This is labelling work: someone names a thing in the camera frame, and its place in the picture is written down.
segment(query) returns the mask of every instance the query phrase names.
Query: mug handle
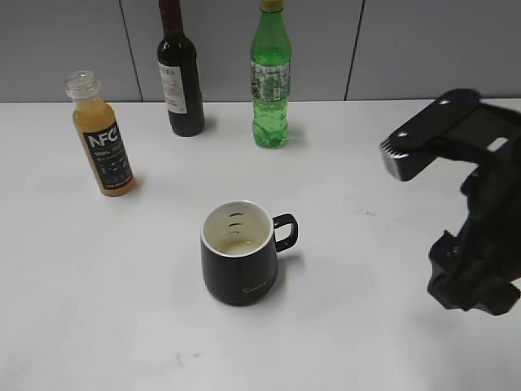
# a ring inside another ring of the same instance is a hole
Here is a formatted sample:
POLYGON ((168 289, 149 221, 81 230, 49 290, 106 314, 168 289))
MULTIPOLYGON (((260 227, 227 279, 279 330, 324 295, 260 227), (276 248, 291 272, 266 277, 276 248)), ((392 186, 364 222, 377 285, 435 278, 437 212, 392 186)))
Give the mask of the mug handle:
POLYGON ((286 226, 287 224, 291 224, 290 235, 285 239, 275 242, 275 249, 277 250, 277 253, 293 247, 297 238, 299 237, 299 225, 291 214, 282 214, 274 218, 275 229, 280 228, 281 226, 286 226))

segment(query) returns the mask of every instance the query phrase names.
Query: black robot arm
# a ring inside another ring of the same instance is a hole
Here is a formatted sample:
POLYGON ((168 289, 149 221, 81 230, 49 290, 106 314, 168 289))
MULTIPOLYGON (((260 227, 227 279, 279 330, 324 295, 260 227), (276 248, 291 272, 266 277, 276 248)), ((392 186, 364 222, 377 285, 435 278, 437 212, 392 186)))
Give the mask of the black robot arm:
POLYGON ((447 309, 508 312, 521 296, 511 283, 521 277, 521 114, 481 103, 473 90, 451 90, 380 149, 402 181, 437 157, 478 165, 462 184, 469 213, 462 229, 431 248, 427 290, 447 309))

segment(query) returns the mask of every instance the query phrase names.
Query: black mug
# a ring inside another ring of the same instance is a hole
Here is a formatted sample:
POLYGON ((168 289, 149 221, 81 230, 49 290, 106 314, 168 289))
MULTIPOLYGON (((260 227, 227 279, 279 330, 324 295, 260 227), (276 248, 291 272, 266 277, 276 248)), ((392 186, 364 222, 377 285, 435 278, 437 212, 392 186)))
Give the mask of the black mug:
POLYGON ((277 253, 295 245, 299 226, 293 216, 272 220, 251 201, 234 201, 214 209, 201 230, 204 282, 219 301, 248 305, 263 297, 275 283, 277 253), (274 230, 291 224, 291 233, 275 241, 274 230))

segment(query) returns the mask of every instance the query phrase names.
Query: gray wall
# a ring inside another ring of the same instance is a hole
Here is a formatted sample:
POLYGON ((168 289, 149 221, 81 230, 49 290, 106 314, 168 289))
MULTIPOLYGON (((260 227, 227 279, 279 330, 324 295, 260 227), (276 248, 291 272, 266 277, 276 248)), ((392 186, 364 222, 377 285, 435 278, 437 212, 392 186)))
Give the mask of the gray wall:
POLYGON ((348 99, 521 96, 519 0, 367 0, 348 99))
POLYGON ((4 1, 0 102, 59 102, 69 73, 99 73, 106 96, 140 100, 117 0, 4 1))
MULTIPOLYGON (((155 59, 162 38, 156 0, 122 0, 145 100, 161 100, 155 59)), ((249 49, 260 0, 184 0, 185 32, 197 47, 207 101, 250 99, 249 49)), ((286 0, 284 21, 293 47, 291 98, 342 100, 361 0, 286 0)))
MULTIPOLYGON (((205 100, 250 99, 259 3, 182 0, 205 100)), ((291 98, 341 100, 346 86, 347 99, 430 98, 454 87, 519 97, 519 15, 519 0, 286 0, 291 98)), ((157 0, 9 2, 0 102, 68 101, 63 81, 79 69, 99 74, 108 100, 160 101, 161 35, 157 0)))

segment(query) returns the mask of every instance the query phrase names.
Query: wine bottle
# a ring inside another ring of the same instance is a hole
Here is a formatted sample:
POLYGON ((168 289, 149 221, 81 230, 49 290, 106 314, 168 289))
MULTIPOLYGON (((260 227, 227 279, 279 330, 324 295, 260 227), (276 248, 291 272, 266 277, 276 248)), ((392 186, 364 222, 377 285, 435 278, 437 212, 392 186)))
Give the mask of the wine bottle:
POLYGON ((170 125, 179 136, 195 136, 204 127, 197 51, 183 31, 179 0, 160 0, 164 38, 157 48, 170 125))

